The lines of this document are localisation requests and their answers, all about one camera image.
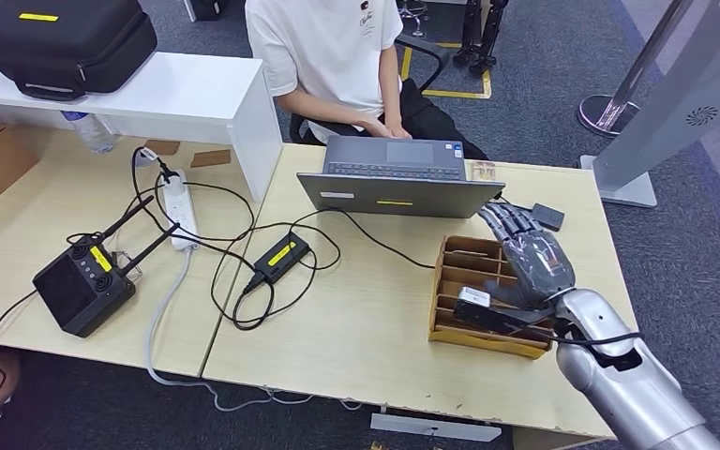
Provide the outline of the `person's right hand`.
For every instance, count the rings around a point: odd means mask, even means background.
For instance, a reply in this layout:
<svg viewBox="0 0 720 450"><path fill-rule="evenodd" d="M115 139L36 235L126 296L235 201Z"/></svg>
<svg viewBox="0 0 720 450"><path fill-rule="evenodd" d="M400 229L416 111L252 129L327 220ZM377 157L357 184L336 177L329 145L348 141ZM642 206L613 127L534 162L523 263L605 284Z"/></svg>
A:
<svg viewBox="0 0 720 450"><path fill-rule="evenodd" d="M373 116L361 115L354 123L358 128L363 129L373 137L392 138L390 129Z"/></svg>

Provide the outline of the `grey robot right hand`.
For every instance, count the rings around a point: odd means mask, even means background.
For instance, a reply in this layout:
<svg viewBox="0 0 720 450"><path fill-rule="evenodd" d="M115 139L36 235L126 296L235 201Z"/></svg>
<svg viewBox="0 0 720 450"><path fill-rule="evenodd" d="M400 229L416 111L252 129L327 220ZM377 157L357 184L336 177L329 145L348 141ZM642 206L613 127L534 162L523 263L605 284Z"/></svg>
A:
<svg viewBox="0 0 720 450"><path fill-rule="evenodd" d="M575 288L572 264L553 233L531 212L508 203L488 202L478 216L492 230L517 279L514 286L486 281L485 289L493 298L515 308L545 309Z"/></svg>

